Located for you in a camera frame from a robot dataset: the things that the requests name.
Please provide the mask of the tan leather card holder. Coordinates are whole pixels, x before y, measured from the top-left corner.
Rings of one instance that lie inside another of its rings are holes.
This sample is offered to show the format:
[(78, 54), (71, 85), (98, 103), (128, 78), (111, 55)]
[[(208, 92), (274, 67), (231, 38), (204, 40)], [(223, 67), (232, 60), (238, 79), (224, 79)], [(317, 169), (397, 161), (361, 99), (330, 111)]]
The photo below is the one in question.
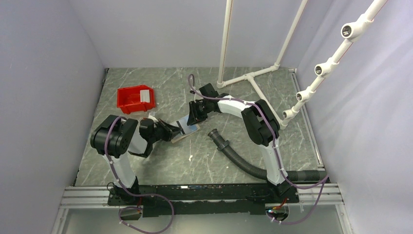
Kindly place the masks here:
[(170, 123), (171, 125), (177, 127), (176, 121), (180, 121), (180, 123), (181, 123), (181, 125), (184, 127), (185, 133), (186, 133), (185, 135), (182, 135), (182, 134), (180, 133), (178, 136), (176, 136), (175, 138), (173, 138), (173, 139), (171, 140), (171, 143), (176, 143), (176, 142), (180, 141), (181, 139), (189, 136), (190, 134), (192, 134), (192, 133), (194, 133), (194, 132), (196, 132), (196, 131), (198, 131), (198, 130), (200, 129), (200, 126), (199, 126), (198, 124), (187, 125), (188, 118), (189, 118), (189, 115), (186, 115), (186, 116), (184, 116), (184, 117), (182, 117), (182, 118), (180, 118), (180, 119), (178, 119), (178, 120), (175, 120), (175, 121), (173, 121), (173, 122)]

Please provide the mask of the red plastic bin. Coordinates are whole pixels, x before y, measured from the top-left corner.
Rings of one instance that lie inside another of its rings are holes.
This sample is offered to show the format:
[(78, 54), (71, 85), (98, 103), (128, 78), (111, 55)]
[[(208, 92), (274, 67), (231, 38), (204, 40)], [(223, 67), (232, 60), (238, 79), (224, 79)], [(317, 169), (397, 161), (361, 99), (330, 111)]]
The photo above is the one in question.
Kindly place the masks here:
[[(140, 90), (150, 90), (150, 103), (140, 102)], [(116, 106), (124, 114), (146, 112), (156, 107), (154, 90), (146, 85), (124, 87), (117, 89)]]

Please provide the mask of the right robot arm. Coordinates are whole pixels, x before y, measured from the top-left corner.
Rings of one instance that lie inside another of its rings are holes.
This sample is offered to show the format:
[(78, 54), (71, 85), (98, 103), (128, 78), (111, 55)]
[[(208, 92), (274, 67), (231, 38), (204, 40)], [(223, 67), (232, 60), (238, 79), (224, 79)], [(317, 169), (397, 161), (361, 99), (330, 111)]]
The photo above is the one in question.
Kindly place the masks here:
[(279, 150), (280, 125), (265, 100), (245, 101), (231, 95), (205, 97), (189, 102), (187, 125), (201, 123), (210, 112), (230, 114), (243, 120), (248, 136), (260, 148), (267, 175), (264, 177), (273, 184), (268, 189), (269, 198), (281, 202), (287, 196), (282, 185), (288, 177)]

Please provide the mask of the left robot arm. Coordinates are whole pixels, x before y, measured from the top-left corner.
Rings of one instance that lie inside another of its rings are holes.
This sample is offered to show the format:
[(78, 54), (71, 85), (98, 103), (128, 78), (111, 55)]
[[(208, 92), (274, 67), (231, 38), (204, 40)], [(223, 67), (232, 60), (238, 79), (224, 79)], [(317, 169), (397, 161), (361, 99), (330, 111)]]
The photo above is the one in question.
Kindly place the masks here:
[(125, 203), (135, 204), (140, 198), (138, 178), (128, 155), (147, 158), (154, 143), (170, 142), (182, 128), (154, 117), (141, 121), (109, 115), (92, 133), (91, 147), (102, 155), (112, 171), (115, 192)]

